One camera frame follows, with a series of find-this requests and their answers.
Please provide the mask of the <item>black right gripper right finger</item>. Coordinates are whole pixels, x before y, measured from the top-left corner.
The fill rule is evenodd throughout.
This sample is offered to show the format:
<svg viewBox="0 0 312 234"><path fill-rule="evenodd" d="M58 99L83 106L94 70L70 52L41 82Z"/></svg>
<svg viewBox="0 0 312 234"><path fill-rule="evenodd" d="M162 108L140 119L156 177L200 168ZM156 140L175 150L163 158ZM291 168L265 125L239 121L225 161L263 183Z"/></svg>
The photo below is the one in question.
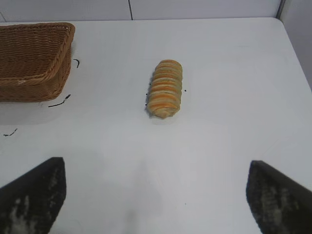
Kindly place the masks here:
<svg viewBox="0 0 312 234"><path fill-rule="evenodd" d="M312 232L312 192L264 161L250 163L246 200L263 234Z"/></svg>

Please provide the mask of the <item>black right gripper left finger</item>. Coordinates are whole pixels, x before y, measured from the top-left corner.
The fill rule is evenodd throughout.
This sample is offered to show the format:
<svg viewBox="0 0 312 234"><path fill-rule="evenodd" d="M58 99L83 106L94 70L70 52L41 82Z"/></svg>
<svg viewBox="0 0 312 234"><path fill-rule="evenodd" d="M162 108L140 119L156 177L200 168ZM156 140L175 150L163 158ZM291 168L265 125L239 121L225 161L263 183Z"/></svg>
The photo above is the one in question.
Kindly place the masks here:
<svg viewBox="0 0 312 234"><path fill-rule="evenodd" d="M64 159L52 157L0 189L2 234L47 234L66 198Z"/></svg>

